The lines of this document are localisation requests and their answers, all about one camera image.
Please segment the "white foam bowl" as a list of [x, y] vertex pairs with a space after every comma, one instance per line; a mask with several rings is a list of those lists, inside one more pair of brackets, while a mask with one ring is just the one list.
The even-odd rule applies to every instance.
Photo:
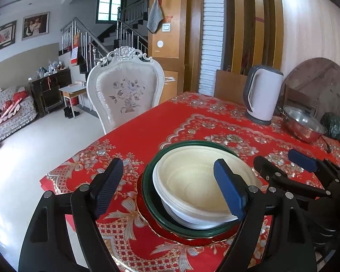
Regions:
[[214, 177], [214, 162], [223, 159], [246, 184], [262, 182], [252, 169], [225, 148], [175, 145], [159, 151], [150, 170], [153, 186], [167, 212], [192, 229], [209, 229], [237, 220]]

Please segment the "green plastic bowl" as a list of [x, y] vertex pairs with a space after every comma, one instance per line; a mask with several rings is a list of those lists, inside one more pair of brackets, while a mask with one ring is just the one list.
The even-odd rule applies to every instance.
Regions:
[[225, 223], [221, 226], [210, 228], [207, 230], [193, 230], [176, 222], [165, 210], [162, 200], [155, 190], [152, 182], [152, 172], [160, 158], [171, 150], [185, 146], [205, 146], [213, 149], [220, 149], [231, 155], [236, 155], [228, 147], [208, 141], [181, 141], [174, 144], [163, 146], [161, 150], [146, 166], [142, 177], [137, 181], [137, 199], [142, 200], [142, 204], [138, 204], [138, 210], [144, 218], [152, 217], [155, 224], [162, 227], [170, 233], [167, 237], [172, 239], [174, 236], [179, 237], [183, 241], [209, 240], [224, 241], [236, 234], [239, 227], [237, 220]]

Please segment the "steel pot with glass lid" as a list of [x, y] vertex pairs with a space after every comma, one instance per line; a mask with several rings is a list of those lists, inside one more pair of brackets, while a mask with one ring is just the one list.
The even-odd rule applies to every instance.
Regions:
[[326, 129], [305, 111], [292, 106], [277, 106], [276, 108], [282, 115], [283, 126], [286, 130], [304, 143], [314, 143], [325, 135]]

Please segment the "dark green plastic bag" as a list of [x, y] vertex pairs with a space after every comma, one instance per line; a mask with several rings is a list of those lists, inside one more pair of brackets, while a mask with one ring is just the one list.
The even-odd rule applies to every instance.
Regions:
[[340, 117], [333, 112], [327, 112], [321, 117], [320, 123], [326, 130], [325, 135], [340, 143]]

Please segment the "round wooden table top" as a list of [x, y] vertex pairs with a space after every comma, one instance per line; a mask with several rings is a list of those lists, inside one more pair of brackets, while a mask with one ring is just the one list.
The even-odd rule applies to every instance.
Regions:
[[318, 120], [327, 112], [340, 117], [340, 66], [327, 58], [300, 63], [282, 84], [278, 104], [306, 110]]

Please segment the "white electric kettle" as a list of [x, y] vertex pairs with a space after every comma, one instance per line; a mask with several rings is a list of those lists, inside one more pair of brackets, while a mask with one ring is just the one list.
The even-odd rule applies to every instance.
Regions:
[[269, 66], [253, 66], [243, 89], [245, 116], [254, 123], [269, 126], [284, 81], [281, 71]]

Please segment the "sofa with floral cover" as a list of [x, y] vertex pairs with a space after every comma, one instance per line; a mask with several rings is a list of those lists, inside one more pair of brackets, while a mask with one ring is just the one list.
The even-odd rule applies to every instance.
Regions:
[[26, 87], [0, 89], [0, 142], [37, 117], [34, 99]]

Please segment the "dark wooden side cabinet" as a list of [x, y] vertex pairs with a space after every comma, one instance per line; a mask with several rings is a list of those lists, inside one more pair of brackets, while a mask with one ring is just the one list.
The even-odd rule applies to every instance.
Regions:
[[68, 68], [29, 82], [39, 118], [64, 105], [62, 92], [59, 89], [71, 83], [71, 73]]

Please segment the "small white side table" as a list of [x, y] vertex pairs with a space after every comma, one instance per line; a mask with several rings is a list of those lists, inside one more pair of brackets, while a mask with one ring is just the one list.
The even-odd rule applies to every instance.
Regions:
[[79, 112], [74, 110], [72, 100], [86, 93], [86, 87], [83, 84], [70, 84], [66, 87], [60, 88], [62, 93], [65, 108], [64, 115], [68, 119], [76, 118], [80, 115]]

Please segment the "wooden cabinet door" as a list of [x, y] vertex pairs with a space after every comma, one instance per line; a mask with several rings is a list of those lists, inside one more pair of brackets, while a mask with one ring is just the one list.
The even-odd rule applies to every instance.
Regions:
[[164, 19], [158, 31], [148, 34], [148, 51], [165, 73], [160, 101], [184, 91], [187, 0], [159, 0]]

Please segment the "white ornate chair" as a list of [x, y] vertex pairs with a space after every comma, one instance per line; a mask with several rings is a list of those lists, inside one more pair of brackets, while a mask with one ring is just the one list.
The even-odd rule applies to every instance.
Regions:
[[86, 81], [86, 91], [104, 133], [157, 106], [165, 73], [151, 56], [122, 46], [98, 60]]

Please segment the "grey hanging towel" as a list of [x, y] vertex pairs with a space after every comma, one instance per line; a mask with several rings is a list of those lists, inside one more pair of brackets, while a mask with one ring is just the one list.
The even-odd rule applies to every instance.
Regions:
[[152, 34], [156, 33], [159, 24], [163, 20], [163, 12], [159, 0], [154, 0], [150, 12], [148, 14], [147, 29]]

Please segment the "staircase with metal railing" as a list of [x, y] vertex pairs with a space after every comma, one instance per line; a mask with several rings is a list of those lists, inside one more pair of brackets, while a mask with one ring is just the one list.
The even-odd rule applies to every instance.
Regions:
[[78, 43], [80, 72], [87, 74], [98, 59], [121, 46], [130, 46], [148, 52], [147, 31], [142, 29], [148, 20], [148, 0], [136, 0], [126, 5], [126, 0], [97, 0], [96, 22], [108, 27], [95, 36], [78, 19], [61, 29], [59, 54], [71, 52]]

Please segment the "long framed wall painting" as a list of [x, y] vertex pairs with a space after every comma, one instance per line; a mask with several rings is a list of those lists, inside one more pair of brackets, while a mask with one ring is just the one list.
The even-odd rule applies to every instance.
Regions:
[[0, 50], [15, 43], [16, 21], [0, 27]]

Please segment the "framed wall picture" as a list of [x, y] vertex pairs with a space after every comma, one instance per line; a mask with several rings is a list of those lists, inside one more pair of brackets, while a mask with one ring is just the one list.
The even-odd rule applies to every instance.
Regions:
[[50, 12], [43, 12], [24, 17], [22, 24], [22, 40], [48, 34], [49, 14]]

